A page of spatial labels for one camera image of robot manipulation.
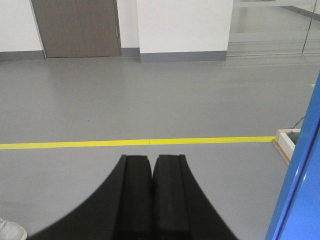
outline sneaker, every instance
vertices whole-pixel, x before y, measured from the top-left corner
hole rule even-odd
[[[26,230],[15,222],[0,218],[0,240],[25,240]]]

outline glass wall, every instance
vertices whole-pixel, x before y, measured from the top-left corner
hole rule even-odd
[[[320,2],[316,3],[303,52],[320,53]]]
[[[319,52],[320,7],[319,14],[315,14],[316,3],[317,0],[234,0],[227,55]]]

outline blue panel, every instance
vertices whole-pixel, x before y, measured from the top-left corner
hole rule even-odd
[[[320,75],[315,85],[310,104],[301,128],[290,165],[288,167],[282,189],[275,206],[270,226],[265,237],[266,240],[278,240],[280,231],[284,226],[290,205],[300,179],[302,178],[307,158],[316,138],[320,123]]]
[[[320,240],[320,132],[278,239]]]

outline yellow floor line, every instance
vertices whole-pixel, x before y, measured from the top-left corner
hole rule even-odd
[[[240,137],[8,143],[8,144],[0,144],[0,150],[141,146],[141,145],[168,145],[168,144],[176,145],[176,144],[266,143],[266,142],[271,142],[275,138],[276,138],[275,136],[240,136]]]

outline brown door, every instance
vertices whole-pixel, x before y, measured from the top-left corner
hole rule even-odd
[[[47,58],[121,55],[116,0],[32,0]]]

